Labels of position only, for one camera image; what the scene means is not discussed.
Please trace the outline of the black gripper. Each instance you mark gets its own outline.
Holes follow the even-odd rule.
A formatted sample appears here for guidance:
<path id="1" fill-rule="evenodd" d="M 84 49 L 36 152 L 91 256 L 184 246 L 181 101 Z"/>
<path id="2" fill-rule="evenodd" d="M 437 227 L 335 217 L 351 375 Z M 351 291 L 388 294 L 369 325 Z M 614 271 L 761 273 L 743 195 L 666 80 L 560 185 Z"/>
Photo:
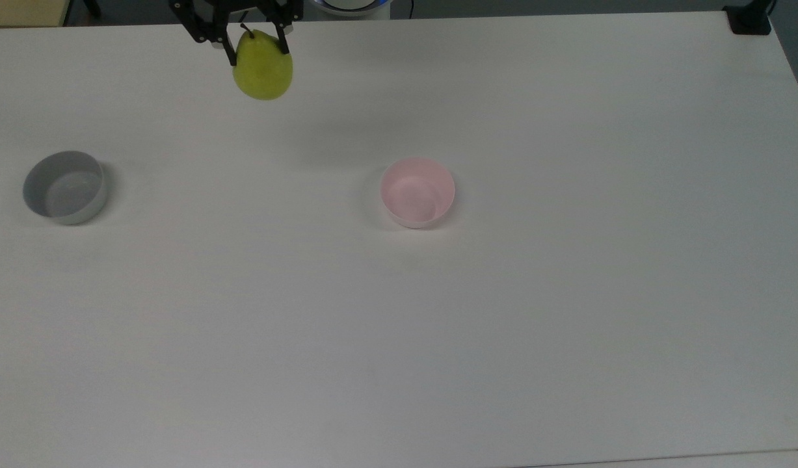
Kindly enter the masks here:
<path id="1" fill-rule="evenodd" d="M 204 19 L 196 11 L 194 1 L 170 1 L 169 8 L 197 44 L 211 42 L 224 50 L 230 65 L 236 66 L 236 52 L 227 32 L 232 13 L 248 13 L 259 21 L 268 21 L 276 27 L 278 46 L 282 54 L 289 55 L 286 35 L 293 23 L 304 17 L 303 1 L 204 1 L 211 7 L 211 17 Z"/>

